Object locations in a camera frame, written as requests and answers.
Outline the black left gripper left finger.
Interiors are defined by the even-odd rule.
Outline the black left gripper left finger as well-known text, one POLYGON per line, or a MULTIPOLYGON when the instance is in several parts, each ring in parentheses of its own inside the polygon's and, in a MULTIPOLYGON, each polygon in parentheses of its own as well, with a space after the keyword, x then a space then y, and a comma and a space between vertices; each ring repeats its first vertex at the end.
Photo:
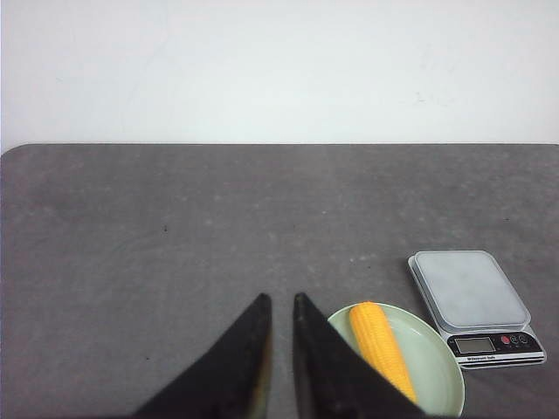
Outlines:
POLYGON ((134 418, 265 418, 272 372, 272 300, 261 293, 196 362, 134 418))

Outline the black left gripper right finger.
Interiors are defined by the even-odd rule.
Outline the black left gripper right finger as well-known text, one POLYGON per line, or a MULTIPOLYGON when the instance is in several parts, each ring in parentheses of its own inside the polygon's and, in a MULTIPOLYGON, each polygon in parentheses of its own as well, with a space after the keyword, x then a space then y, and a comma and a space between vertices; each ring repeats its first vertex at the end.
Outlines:
POLYGON ((304 293, 293 302, 293 374, 300 418, 425 418, 370 367, 304 293))

